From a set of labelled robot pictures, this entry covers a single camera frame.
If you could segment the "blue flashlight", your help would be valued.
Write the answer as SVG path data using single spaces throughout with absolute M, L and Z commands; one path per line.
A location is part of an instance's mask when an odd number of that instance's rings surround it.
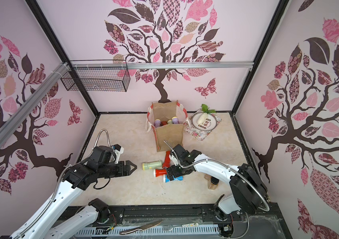
M 169 182 L 174 182 L 174 181 L 183 181 L 183 176 L 175 177 L 172 180 L 167 177 L 167 175 L 163 176 L 163 182 L 164 183 L 169 183 Z

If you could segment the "purple flashlight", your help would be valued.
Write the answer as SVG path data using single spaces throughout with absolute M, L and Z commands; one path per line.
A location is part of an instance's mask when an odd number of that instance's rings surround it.
M 156 119 L 155 121 L 154 121 L 154 127 L 155 128 L 158 128 L 158 127 L 160 127 L 161 126 L 161 121 L 159 120 L 159 119 Z
M 172 120 L 172 123 L 173 123 L 173 124 L 179 124 L 179 119 L 178 119 L 178 117 L 173 117 L 171 120 Z

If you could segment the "brown jute tote bag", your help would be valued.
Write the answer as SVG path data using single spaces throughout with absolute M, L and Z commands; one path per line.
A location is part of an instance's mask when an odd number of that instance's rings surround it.
M 154 121 L 171 120 L 178 117 L 179 124 L 167 124 L 158 128 L 154 127 Z M 172 147 L 180 144 L 183 145 L 184 123 L 188 118 L 187 110 L 184 106 L 176 101 L 170 103 L 153 103 L 148 108 L 146 118 L 146 131 L 153 131 L 155 147 L 157 152 L 169 151 L 170 148 L 165 144 L 168 142 Z

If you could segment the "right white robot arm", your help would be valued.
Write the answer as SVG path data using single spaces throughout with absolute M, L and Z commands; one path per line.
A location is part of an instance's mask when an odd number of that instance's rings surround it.
M 248 164 L 229 165 L 212 159 L 198 150 L 189 152 L 180 144 L 173 147 L 166 140 L 163 142 L 170 149 L 169 158 L 173 163 L 166 169 L 170 181 L 192 172 L 200 172 L 230 186 L 231 193 L 220 196 L 214 204 L 214 214 L 218 220 L 225 221 L 235 212 L 253 215 L 257 211 L 270 210 L 266 199 L 267 187 Z

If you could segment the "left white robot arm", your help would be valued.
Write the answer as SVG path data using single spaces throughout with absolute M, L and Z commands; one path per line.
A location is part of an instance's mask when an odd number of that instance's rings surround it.
M 11 239 L 70 238 L 76 232 L 92 223 L 106 223 L 114 217 L 109 206 L 100 199 L 94 199 L 77 214 L 54 226 L 55 222 L 88 187 L 95 190 L 99 179 L 112 179 L 131 175 L 136 165 L 121 161 L 124 148 L 118 144 L 94 145 L 90 155 L 75 165 L 67 167 L 59 176 L 52 195 L 18 230 Z

